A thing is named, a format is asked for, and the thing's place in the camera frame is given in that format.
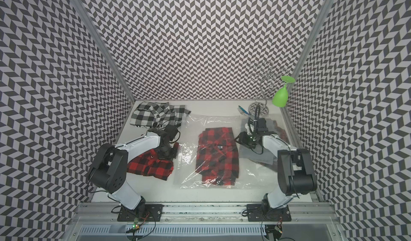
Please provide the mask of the red black plaid shirt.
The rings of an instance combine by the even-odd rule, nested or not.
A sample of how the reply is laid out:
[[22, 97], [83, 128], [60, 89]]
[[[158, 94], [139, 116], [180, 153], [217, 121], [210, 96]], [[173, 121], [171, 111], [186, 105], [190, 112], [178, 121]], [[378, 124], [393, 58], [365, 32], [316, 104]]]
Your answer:
[[134, 158], [127, 165], [127, 172], [166, 181], [174, 170], [173, 155], [171, 160], [161, 159], [159, 148], [149, 150]]

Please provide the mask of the clear plastic vacuum bag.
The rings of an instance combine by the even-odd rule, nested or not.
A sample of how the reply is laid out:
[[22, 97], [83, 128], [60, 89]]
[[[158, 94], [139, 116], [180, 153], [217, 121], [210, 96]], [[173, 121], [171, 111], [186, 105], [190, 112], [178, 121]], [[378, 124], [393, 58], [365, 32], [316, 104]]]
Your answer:
[[247, 189], [277, 184], [276, 172], [249, 159], [239, 158], [239, 178], [234, 186], [207, 186], [201, 182], [202, 176], [195, 172], [199, 135], [207, 128], [230, 127], [234, 138], [241, 133], [241, 121], [246, 116], [203, 116], [190, 115], [183, 120], [179, 151], [175, 166], [175, 184], [182, 189], [232, 188]]

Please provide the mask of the black white plaid shirt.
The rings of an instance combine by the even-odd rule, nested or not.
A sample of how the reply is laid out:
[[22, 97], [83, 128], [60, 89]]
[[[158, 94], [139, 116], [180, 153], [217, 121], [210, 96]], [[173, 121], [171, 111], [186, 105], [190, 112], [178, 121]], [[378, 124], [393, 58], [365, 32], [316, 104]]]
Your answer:
[[191, 113], [185, 105], [142, 102], [131, 115], [130, 124], [136, 127], [161, 128], [167, 125], [181, 126], [183, 119]]

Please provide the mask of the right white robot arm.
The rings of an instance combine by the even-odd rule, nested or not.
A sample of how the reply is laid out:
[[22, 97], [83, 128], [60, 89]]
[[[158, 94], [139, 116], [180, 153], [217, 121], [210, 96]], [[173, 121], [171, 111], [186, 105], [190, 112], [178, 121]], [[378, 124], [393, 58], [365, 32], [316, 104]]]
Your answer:
[[235, 141], [250, 150], [260, 145], [262, 152], [269, 151], [277, 158], [278, 187], [265, 194], [263, 210], [285, 208], [293, 199], [317, 190], [317, 177], [308, 149], [293, 147], [273, 132], [249, 135], [244, 131]]

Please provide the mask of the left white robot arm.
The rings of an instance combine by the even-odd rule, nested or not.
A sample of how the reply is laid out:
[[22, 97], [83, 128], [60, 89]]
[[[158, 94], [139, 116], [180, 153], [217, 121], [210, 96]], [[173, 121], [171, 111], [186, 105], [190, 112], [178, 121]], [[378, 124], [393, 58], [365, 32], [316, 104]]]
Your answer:
[[146, 135], [117, 145], [104, 144], [93, 159], [88, 180], [102, 188], [128, 210], [135, 210], [142, 197], [127, 182], [127, 165], [134, 158], [152, 149], [170, 155], [170, 142], [177, 130], [149, 130]]

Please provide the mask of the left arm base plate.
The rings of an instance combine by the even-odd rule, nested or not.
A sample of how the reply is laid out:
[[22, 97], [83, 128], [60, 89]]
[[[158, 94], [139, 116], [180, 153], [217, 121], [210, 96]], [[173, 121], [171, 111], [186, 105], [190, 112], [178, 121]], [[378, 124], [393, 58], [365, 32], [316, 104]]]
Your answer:
[[163, 208], [164, 206], [162, 204], [140, 205], [134, 210], [121, 206], [117, 221], [134, 222], [139, 217], [139, 221], [159, 222], [162, 216]]

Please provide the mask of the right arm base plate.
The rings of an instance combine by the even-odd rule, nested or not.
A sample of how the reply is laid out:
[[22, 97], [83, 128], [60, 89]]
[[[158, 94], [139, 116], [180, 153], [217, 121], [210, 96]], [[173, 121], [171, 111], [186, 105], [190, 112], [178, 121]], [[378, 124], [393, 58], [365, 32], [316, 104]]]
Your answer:
[[261, 204], [247, 204], [246, 209], [242, 212], [249, 222], [291, 222], [291, 212], [289, 206], [281, 208], [262, 209]]

